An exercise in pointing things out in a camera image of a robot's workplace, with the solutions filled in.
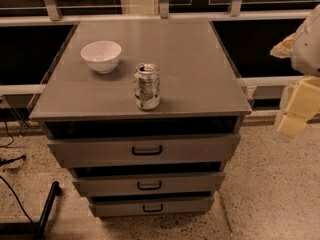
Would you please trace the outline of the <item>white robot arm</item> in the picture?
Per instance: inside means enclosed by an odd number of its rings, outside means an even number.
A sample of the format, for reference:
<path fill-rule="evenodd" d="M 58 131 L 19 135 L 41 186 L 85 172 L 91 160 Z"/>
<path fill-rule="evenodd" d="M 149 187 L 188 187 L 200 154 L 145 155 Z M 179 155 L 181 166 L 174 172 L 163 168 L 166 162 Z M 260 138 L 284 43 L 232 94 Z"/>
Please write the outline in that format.
<path fill-rule="evenodd" d="M 291 67 L 303 75 L 297 83 L 285 87 L 275 123 L 277 136 L 289 142 L 320 111 L 320 5 L 270 54 L 289 58 Z"/>

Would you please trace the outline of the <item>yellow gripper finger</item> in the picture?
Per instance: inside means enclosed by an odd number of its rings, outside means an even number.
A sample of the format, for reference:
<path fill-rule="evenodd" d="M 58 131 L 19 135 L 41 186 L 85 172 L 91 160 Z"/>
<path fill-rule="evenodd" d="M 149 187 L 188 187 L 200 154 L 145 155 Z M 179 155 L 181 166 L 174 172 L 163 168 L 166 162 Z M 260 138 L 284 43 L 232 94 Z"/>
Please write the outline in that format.
<path fill-rule="evenodd" d="M 295 39 L 295 34 L 291 34 L 275 45 L 270 54 L 276 58 L 285 59 L 292 55 L 292 47 Z"/>
<path fill-rule="evenodd" d="M 309 76 L 289 87 L 290 98 L 284 106 L 277 132 L 293 138 L 320 112 L 320 78 Z"/>

